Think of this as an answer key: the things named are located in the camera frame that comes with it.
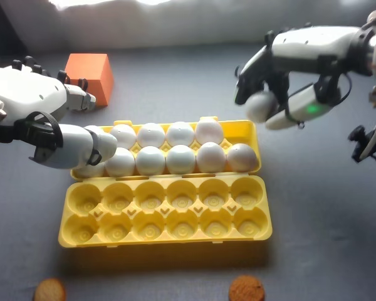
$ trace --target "green led indicator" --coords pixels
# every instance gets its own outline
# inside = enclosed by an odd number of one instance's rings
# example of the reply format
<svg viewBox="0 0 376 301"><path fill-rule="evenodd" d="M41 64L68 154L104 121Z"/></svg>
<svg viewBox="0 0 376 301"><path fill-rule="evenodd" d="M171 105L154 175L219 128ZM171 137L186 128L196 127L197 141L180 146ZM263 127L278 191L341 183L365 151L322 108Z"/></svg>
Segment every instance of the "green led indicator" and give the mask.
<svg viewBox="0 0 376 301"><path fill-rule="evenodd" d="M320 110L321 110L321 107L319 105L309 105L306 108L306 111L308 111L309 114L316 114L320 112Z"/></svg>

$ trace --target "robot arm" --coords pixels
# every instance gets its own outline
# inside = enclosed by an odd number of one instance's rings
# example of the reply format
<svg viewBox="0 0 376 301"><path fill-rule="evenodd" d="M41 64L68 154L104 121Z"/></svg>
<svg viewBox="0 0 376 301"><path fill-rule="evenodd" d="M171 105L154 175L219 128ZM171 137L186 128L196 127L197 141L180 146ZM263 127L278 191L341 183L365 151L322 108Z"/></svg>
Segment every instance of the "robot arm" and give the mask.
<svg viewBox="0 0 376 301"><path fill-rule="evenodd" d="M85 91L86 80L71 85L65 72L55 79L36 66L13 61L12 66L0 68L0 142L21 140L35 145L30 159L58 169L96 165L111 158L117 148L112 135L95 126L58 124L67 110L95 108L96 98Z"/></svg>
<svg viewBox="0 0 376 301"><path fill-rule="evenodd" d="M306 26L276 37L268 33L266 46L236 74L235 103L246 104L248 118L271 130L303 127L304 122L326 114L348 97L352 87L348 72L376 77L376 11L367 22L362 28ZM320 77L289 96L291 71ZM338 87L341 75L350 83L343 97ZM376 87L369 99L376 106ZM349 138L358 142L353 158L360 162L376 152L376 127L367 135L360 128L357 131Z"/></svg>

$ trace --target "yellow egg carton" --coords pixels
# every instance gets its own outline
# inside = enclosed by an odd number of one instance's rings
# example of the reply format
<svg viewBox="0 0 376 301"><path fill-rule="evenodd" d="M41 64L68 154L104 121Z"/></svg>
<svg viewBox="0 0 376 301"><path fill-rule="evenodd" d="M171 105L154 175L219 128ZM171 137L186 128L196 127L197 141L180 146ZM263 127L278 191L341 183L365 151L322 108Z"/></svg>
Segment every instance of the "yellow egg carton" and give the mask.
<svg viewBox="0 0 376 301"><path fill-rule="evenodd" d="M259 145L258 145L258 137L256 135L256 127L255 125L249 121L249 120L231 120L231 121L220 121L219 122L223 132L224 132L224 140L220 143L220 146L224 149L224 152L227 154L229 148L237 143L245 143L252 147L252 149L255 151L256 157L258 158L259 165L256 166L254 171L258 171L261 168L261 156L259 152ZM127 124L133 128L135 133L137 134L140 128L143 126L142 124L134 125L129 120L121 120L121 121L114 121L114 125L118 124ZM192 126L192 128L195 130L197 122L189 122L189 124ZM167 130L172 124L159 124L163 129L164 132L167 133ZM105 132L110 133L113 126L104 126L101 127ZM201 144L198 143L198 141L194 140L193 143L190 145L190 148L194 151L195 156L197 155L197 151L201 147ZM171 150L172 146L165 141L162 146L159 147L159 149L164 153L164 156L167 156L167 153L169 150ZM133 154L134 157L137 156L138 152L142 149L142 147L136 142L131 148L130 152ZM224 172L230 172L232 171L228 163L226 163L226 166L224 168ZM194 174L201 173L196 166L194 169ZM163 174L170 174L167 167L165 167ZM76 179L77 181L81 181L82 179L79 178L75 171L71 171L71 176ZM108 174L105 172L103 177L108 177ZM129 177L120 177L117 179L139 179L142 178L142 176L139 175L137 169L135 168L135 172L133 176Z"/></svg>
<svg viewBox="0 0 376 301"><path fill-rule="evenodd" d="M265 240L271 232L263 180L229 173L76 183L58 239L73 248Z"/></svg>

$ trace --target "egg carton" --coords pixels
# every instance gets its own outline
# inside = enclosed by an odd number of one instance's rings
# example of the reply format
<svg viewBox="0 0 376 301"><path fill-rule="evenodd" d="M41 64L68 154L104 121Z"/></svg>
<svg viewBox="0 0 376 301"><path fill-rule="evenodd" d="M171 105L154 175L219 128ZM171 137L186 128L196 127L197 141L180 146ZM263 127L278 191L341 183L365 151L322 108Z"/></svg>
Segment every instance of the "egg carton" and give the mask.
<svg viewBox="0 0 376 301"><path fill-rule="evenodd" d="M265 240L271 233L263 180L222 173L76 183L66 194L58 240L67 248L112 247Z"/></svg>
<svg viewBox="0 0 376 301"><path fill-rule="evenodd" d="M227 154L229 148L234 144L237 144L237 143L247 144L255 151L256 157L258 158L258 161L259 161L259 164L256 166L254 172L260 170L260 168L261 168L261 156L260 156L260 151L259 151L258 137L256 135L255 125L249 120L229 120L229 121L220 121L219 123L220 123L220 125L223 129L223 132L224 132L224 140L220 143L220 146L223 148L224 153ZM131 126L136 134L138 133L140 128L143 126L143 125L134 125L129 120L115 121L113 126L118 125L118 124L126 124L126 125ZM189 124L195 130L197 122L189 122ZM167 130L169 129L169 127L172 124L159 124L159 125L164 129L164 132L166 133ZM101 128L105 132L110 133L113 126L102 126ZM201 147L201 144L198 143L198 141L194 140L193 143L189 147L194 151L194 154L196 156L197 151ZM159 147L159 149L163 152L164 156L167 156L167 153L168 153L169 150L171 150L171 148L172 148L172 146L167 141L165 141ZM138 142L136 142L130 148L130 152L136 158L138 152L141 149L142 149L142 147L138 144ZM224 167L224 172L231 172L231 171L232 171L231 167L229 166L228 162L226 162L226 165ZM201 172L199 171L198 167L195 166L193 173L194 174L200 174ZM170 174L167 167L165 167L163 174ZM71 176L74 179L76 179L77 181L84 180L84 179L78 177L78 175L76 174L76 172L74 170L71 171ZM109 176L105 172L103 177L109 177ZM143 179L143 178L149 178L149 177L141 176L138 173L137 168L135 167L135 171L134 171L133 176L118 177L117 179Z"/></svg>

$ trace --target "orange cube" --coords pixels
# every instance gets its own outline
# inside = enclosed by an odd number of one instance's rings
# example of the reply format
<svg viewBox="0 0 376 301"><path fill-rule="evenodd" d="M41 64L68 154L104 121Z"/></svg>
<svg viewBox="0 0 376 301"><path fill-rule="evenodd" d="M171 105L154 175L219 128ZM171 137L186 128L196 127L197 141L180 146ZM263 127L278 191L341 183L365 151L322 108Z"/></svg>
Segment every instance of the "orange cube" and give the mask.
<svg viewBox="0 0 376 301"><path fill-rule="evenodd" d="M72 53L68 58L65 72L73 85L77 85L78 79L86 78L87 92L96 97L96 104L108 105L112 96L114 79L106 54Z"/></svg>

